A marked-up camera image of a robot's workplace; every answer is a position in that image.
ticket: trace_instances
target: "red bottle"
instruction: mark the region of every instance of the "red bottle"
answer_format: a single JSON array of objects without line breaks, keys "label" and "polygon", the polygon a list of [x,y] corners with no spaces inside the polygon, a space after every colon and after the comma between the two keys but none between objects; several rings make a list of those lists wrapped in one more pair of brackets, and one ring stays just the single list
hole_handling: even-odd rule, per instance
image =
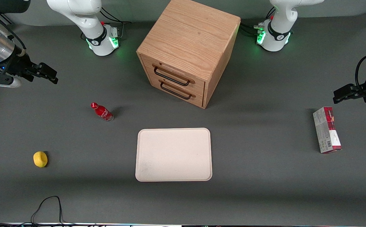
[{"label": "red bottle", "polygon": [[104,106],[98,105],[96,102],[92,102],[90,106],[95,110],[96,114],[99,117],[103,118],[105,121],[110,122],[114,119],[112,113],[108,111],[108,109],[106,109]]}]

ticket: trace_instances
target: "white tray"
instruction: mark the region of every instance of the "white tray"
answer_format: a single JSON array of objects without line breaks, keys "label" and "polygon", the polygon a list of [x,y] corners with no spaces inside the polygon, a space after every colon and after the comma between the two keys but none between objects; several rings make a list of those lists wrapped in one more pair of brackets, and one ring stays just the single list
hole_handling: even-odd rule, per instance
[{"label": "white tray", "polygon": [[143,129],[138,133],[138,181],[207,181],[211,177],[207,128]]}]

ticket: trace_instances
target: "cardboard box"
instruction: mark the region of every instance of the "cardboard box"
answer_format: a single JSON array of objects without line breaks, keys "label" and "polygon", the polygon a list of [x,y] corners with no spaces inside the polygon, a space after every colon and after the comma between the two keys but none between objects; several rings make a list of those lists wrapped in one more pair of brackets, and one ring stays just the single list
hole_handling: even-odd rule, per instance
[{"label": "cardboard box", "polygon": [[342,148],[334,127],[333,108],[323,107],[313,113],[313,118],[319,140],[320,153],[328,154],[340,151]]}]

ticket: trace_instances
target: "bottle cap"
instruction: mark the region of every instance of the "bottle cap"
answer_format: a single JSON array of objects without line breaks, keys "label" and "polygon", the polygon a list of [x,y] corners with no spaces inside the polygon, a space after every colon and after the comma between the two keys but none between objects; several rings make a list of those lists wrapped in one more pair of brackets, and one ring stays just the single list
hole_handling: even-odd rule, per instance
[{"label": "bottle cap", "polygon": [[96,102],[92,102],[90,107],[93,108],[93,109],[97,109],[99,107],[99,105]]}]

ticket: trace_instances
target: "gray table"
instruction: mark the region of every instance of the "gray table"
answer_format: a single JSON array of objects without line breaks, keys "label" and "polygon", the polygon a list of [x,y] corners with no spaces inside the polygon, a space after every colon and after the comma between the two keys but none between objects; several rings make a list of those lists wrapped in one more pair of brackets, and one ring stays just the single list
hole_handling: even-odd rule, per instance
[{"label": "gray table", "polygon": [[[151,25],[126,26],[121,48],[105,57],[76,26],[16,28],[59,83],[0,88],[1,222],[27,221],[58,195],[71,222],[366,226],[366,104],[334,106],[343,151],[333,154],[319,153],[311,118],[353,83],[366,14],[299,19],[278,53],[239,34],[205,110],[150,86],[135,50]],[[366,62],[360,72],[364,80]],[[91,102],[116,119],[97,118]],[[138,182],[138,132],[188,127],[211,131],[212,179]],[[47,168],[33,164],[39,150],[49,153]],[[36,220],[56,222],[57,213],[47,201]]]}]

